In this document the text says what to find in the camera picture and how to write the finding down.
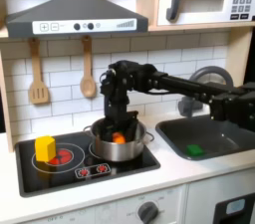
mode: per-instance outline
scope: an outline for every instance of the range hood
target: range hood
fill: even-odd
[[[147,18],[107,0],[51,0],[6,18],[10,38],[146,32]]]

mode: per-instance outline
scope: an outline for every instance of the stovetop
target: stovetop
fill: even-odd
[[[85,132],[58,135],[54,139],[57,156],[50,162],[36,161],[35,140],[17,143],[21,196],[50,193],[160,168],[146,146],[136,159],[113,163],[92,153],[92,139]]]

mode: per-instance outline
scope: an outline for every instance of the white countertop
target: white countertop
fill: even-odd
[[[255,150],[189,161],[179,157],[157,134],[155,125],[177,114],[141,117],[155,141],[147,147],[160,169],[79,186],[45,195],[23,198],[19,194],[15,153],[8,153],[5,134],[0,135],[0,223],[19,223],[63,213],[160,188],[195,181],[255,166]]]

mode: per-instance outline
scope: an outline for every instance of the cooking pot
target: cooking pot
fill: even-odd
[[[145,126],[139,122],[137,124],[135,137],[133,141],[126,142],[125,144],[118,144],[114,142],[108,142],[101,140],[97,135],[98,127],[102,123],[103,118],[97,120],[91,126],[86,126],[84,130],[90,129],[90,136],[93,138],[91,145],[92,152],[104,160],[111,162],[123,162],[133,160],[138,157],[144,148],[143,138],[146,134],[149,134],[154,140],[151,133],[146,132]]]

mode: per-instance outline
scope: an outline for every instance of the wooden spatula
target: wooden spatula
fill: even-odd
[[[92,98],[96,94],[96,84],[92,77],[92,39],[89,36],[83,38],[84,44],[84,77],[81,81],[81,91],[86,98]]]
[[[29,90],[29,99],[33,104],[47,103],[49,101],[49,92],[45,84],[42,82],[39,58],[40,42],[38,39],[30,39],[29,46],[32,56],[32,67],[34,74],[34,82]]]

